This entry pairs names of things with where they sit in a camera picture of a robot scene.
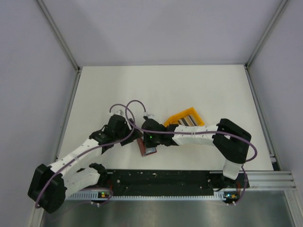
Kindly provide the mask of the red leather card holder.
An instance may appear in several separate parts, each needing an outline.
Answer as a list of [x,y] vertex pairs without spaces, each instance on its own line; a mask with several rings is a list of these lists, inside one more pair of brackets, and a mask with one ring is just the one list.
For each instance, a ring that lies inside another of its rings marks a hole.
[[146,148],[143,143],[143,137],[137,139],[137,144],[142,157],[155,154],[157,152],[156,148]]

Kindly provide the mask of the yellow plastic card bin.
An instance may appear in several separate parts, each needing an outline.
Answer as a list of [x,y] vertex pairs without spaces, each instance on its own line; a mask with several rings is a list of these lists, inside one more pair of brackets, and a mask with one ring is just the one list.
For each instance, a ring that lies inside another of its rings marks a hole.
[[170,116],[164,123],[164,126],[167,127],[171,124],[178,124],[184,126],[204,126],[205,123],[200,117],[200,115],[197,113],[195,108],[191,107],[180,113]]

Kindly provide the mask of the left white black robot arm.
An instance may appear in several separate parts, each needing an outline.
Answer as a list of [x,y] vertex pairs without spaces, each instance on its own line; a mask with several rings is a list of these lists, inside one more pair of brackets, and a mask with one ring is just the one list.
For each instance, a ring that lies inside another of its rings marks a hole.
[[101,164],[93,163],[93,159],[117,143],[124,146],[142,135],[139,130],[129,126],[123,116],[112,115],[102,129],[91,133],[67,156],[48,166],[41,164],[35,169],[27,193],[35,202],[35,208],[53,213],[70,195],[91,185],[99,188],[105,186],[106,170]]

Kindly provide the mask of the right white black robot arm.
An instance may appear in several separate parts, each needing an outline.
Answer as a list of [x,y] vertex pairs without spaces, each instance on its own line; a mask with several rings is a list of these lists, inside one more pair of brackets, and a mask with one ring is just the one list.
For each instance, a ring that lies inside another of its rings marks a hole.
[[241,166],[246,162],[251,134],[229,119],[221,119],[211,126],[170,124],[164,126],[154,119],[142,125],[146,147],[183,146],[188,144],[216,147],[225,158],[221,182],[232,187],[238,182]]

